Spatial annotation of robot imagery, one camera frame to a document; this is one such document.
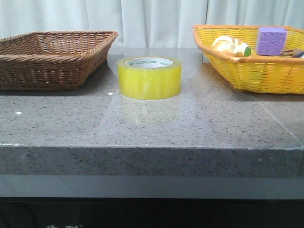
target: bread roll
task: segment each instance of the bread roll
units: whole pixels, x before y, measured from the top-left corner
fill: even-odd
[[[212,44],[212,49],[238,57],[244,56],[246,47],[248,47],[247,43],[233,36],[220,36]]]

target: curtain fold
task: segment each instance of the curtain fold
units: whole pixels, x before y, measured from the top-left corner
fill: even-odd
[[[0,38],[32,31],[115,30],[113,47],[193,48],[194,24],[304,29],[303,0],[0,0]]]

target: purple sponge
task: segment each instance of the purple sponge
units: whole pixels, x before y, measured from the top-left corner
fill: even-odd
[[[257,32],[256,53],[262,56],[282,54],[287,31],[280,27],[260,27]]]

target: speckled stone surface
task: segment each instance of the speckled stone surface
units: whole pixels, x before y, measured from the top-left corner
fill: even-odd
[[[116,62],[144,55],[182,61],[178,95],[119,94]],[[296,177],[303,101],[234,91],[195,48],[112,48],[78,90],[0,91],[0,174]]]

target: yellow tape roll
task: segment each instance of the yellow tape roll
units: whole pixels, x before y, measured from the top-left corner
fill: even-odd
[[[181,90],[181,62],[167,57],[132,57],[119,60],[120,93],[140,100],[164,99]]]

